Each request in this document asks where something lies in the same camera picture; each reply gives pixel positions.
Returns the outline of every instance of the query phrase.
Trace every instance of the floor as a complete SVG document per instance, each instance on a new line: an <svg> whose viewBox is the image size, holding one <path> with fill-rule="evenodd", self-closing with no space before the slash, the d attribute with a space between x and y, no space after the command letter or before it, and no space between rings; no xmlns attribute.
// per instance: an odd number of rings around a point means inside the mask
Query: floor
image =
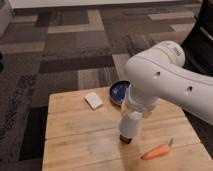
<svg viewBox="0 0 213 171"><path fill-rule="evenodd" d="M50 94L124 79L132 55L163 40L181 43L199 8L187 0L18 10L0 39L0 170L41 170Z"/></svg>

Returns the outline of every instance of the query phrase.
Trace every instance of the patterned carpet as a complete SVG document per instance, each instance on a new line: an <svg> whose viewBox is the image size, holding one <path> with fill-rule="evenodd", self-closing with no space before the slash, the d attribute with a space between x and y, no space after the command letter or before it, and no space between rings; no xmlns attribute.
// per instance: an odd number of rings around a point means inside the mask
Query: patterned carpet
<svg viewBox="0 0 213 171"><path fill-rule="evenodd" d="M50 94L124 79L130 56L163 40L181 43L199 8L191 0L17 10L0 39L0 170L41 170Z"/></svg>

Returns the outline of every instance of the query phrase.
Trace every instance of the wall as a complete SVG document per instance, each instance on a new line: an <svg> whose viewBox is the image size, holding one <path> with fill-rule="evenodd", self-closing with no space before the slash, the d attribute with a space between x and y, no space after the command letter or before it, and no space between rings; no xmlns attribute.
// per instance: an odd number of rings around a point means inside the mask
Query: wall
<svg viewBox="0 0 213 171"><path fill-rule="evenodd" d="M12 20L11 10L12 9L8 0L3 0L0 3L0 36L4 33L8 24Z"/></svg>
<svg viewBox="0 0 213 171"><path fill-rule="evenodd" d="M172 0L10 0L13 8L141 3Z"/></svg>

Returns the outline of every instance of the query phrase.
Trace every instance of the white sponge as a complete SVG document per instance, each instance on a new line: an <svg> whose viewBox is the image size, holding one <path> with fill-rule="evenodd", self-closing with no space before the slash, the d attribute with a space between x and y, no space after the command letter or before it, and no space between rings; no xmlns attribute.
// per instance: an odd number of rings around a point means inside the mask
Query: white sponge
<svg viewBox="0 0 213 171"><path fill-rule="evenodd" d="M103 105L101 98L95 92L87 94L86 96L84 96L84 98L92 109L97 109L98 107Z"/></svg>

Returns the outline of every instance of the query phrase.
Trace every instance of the carpet tile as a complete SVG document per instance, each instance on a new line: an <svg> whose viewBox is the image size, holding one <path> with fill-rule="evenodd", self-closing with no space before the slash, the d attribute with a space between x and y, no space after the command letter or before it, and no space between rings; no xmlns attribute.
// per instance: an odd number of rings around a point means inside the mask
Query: carpet tile
<svg viewBox="0 0 213 171"><path fill-rule="evenodd" d="M39 74L33 93L31 107L47 106L50 94L77 90L77 79L77 71Z"/></svg>
<svg viewBox="0 0 213 171"><path fill-rule="evenodd" d="M55 61L42 61L39 73L54 73L114 66L112 56L94 56Z"/></svg>

